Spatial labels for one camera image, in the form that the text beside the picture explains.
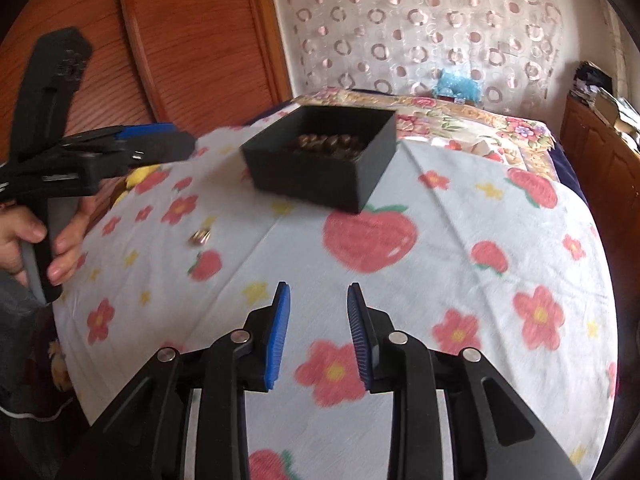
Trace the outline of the person's left hand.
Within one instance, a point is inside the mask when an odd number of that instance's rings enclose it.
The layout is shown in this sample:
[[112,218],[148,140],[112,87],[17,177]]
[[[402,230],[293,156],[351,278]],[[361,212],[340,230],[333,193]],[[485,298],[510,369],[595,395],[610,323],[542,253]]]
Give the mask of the person's left hand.
[[[62,285],[75,273],[81,245],[94,210],[96,199],[83,197],[70,223],[54,241],[54,258],[47,276],[53,285]],[[1,206],[1,270],[28,286],[20,243],[37,244],[44,240],[47,229],[26,207],[12,203]]]

